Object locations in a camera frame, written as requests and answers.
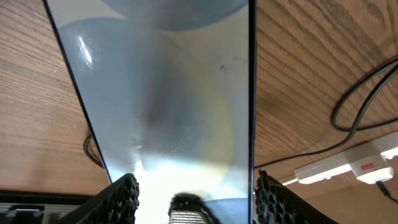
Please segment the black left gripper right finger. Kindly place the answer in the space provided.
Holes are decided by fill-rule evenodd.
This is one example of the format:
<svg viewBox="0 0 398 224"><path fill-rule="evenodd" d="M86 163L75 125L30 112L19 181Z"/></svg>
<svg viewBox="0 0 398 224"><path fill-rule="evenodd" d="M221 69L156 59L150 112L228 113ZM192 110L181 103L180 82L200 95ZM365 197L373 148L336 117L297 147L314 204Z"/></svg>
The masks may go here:
<svg viewBox="0 0 398 224"><path fill-rule="evenodd" d="M260 224L336 224L336 222L290 191L266 171L256 180L255 205Z"/></svg>

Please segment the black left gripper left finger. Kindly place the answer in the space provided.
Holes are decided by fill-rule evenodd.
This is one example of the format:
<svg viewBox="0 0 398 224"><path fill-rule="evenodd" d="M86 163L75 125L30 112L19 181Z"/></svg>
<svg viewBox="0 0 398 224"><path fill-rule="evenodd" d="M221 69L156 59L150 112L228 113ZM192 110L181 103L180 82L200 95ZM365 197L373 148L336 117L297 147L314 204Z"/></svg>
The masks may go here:
<svg viewBox="0 0 398 224"><path fill-rule="evenodd" d="M127 173L57 223L134 224L138 197L139 183L132 173Z"/></svg>

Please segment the Samsung Galaxy smartphone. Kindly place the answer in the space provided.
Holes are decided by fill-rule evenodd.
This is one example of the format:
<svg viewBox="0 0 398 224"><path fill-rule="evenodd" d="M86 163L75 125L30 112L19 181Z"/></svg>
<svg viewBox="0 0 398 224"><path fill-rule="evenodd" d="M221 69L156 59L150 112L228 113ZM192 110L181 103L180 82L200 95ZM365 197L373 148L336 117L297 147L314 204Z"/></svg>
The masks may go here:
<svg viewBox="0 0 398 224"><path fill-rule="evenodd" d="M252 223L254 1L44 2L110 182L139 183L137 223L171 201Z"/></svg>

